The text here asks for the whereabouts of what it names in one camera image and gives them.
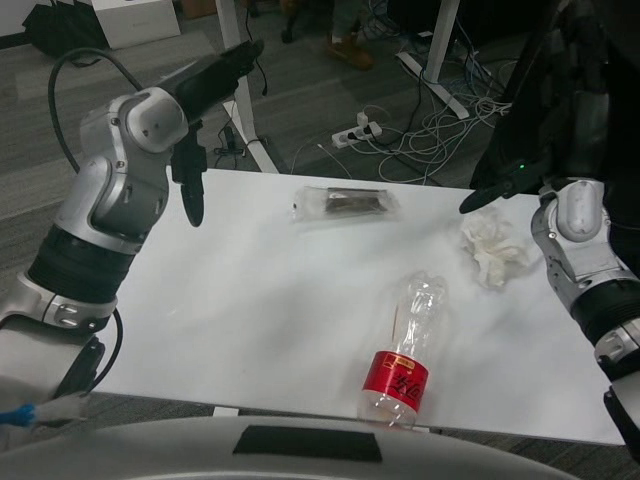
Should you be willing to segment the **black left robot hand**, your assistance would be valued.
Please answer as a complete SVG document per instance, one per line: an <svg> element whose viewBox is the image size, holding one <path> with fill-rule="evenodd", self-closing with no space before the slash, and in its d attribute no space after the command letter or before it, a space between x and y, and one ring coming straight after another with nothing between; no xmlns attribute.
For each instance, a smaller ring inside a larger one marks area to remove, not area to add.
<svg viewBox="0 0 640 480"><path fill-rule="evenodd" d="M207 170L207 159L206 149L197 139L202 117L236 91L239 80L253 70L263 50L263 41L245 41L219 55L207 55L157 84L176 100L188 124L187 133L173 147L170 165L172 180L180 185L183 206L194 227L200 226L204 217L202 174Z"/></svg>

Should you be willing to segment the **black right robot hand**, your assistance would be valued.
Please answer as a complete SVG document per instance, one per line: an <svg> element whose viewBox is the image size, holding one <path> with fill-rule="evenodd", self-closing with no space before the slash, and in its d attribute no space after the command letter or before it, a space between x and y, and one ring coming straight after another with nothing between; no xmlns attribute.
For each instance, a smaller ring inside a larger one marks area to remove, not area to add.
<svg viewBox="0 0 640 480"><path fill-rule="evenodd" d="M607 38L590 1L552 1L529 36L461 213L563 178L595 178L607 143Z"/></svg>

